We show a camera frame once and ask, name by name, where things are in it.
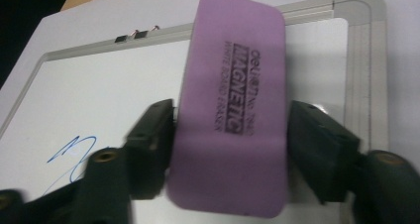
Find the whiteboard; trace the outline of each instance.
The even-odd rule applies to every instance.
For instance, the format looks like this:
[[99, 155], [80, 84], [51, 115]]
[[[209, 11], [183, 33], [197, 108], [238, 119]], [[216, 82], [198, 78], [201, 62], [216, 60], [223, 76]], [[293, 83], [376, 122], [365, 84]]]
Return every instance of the whiteboard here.
[[[343, 123], [348, 23], [331, 19], [286, 27], [288, 100], [316, 104]], [[0, 189], [29, 200], [82, 177], [84, 160], [120, 147], [152, 103], [179, 97], [189, 40], [42, 61], [0, 140]], [[138, 223], [337, 223], [339, 205], [321, 206], [290, 178], [289, 204], [274, 219], [182, 210], [162, 192], [135, 201]]]

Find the deli brand logo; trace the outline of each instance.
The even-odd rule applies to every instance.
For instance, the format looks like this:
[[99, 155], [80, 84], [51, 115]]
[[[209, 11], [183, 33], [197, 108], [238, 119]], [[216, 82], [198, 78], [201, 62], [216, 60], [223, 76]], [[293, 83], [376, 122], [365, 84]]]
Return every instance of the deli brand logo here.
[[258, 50], [225, 42], [215, 130], [238, 135], [254, 133], [260, 61]]

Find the magnetic eraser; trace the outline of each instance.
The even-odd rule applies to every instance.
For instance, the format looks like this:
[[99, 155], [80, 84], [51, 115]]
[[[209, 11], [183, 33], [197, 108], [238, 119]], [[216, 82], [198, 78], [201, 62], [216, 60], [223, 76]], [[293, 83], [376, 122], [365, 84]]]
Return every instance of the magnetic eraser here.
[[200, 0], [167, 181], [186, 209], [274, 217], [286, 200], [284, 19]]

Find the blue ink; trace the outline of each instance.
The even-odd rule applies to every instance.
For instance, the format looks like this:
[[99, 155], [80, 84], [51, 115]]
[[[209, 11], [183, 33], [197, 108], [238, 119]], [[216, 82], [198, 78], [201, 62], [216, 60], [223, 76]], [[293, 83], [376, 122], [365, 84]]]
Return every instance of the blue ink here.
[[47, 161], [47, 163], [53, 162], [55, 159], [64, 156], [65, 153], [68, 152], [71, 148], [76, 147], [77, 145], [79, 145], [80, 143], [85, 142], [85, 141], [90, 141], [91, 143], [90, 143], [90, 147], [84, 153], [84, 155], [80, 159], [80, 161], [74, 167], [70, 168], [63, 175], [61, 175], [55, 182], [53, 182], [52, 185], [50, 185], [50, 187], [47, 188], [47, 190], [44, 192], [43, 195], [45, 195], [58, 181], [60, 181], [69, 172], [70, 172], [70, 176], [68, 177], [68, 180], [69, 180], [70, 183], [75, 182], [78, 179], [80, 179], [80, 177], [83, 175], [83, 173], [81, 173], [78, 177], [74, 178], [74, 176], [73, 176], [74, 172], [77, 170], [77, 168], [81, 164], [83, 164], [87, 160], [87, 155], [89, 155], [90, 151], [92, 150], [92, 148], [96, 144], [96, 137], [95, 136], [90, 136], [90, 137], [86, 137], [86, 138], [83, 138], [83, 139], [80, 139], [80, 136], [75, 137], [73, 140], [71, 140], [71, 142], [67, 143], [64, 147], [62, 147], [57, 153], [55, 153], [55, 155], [53, 155]]

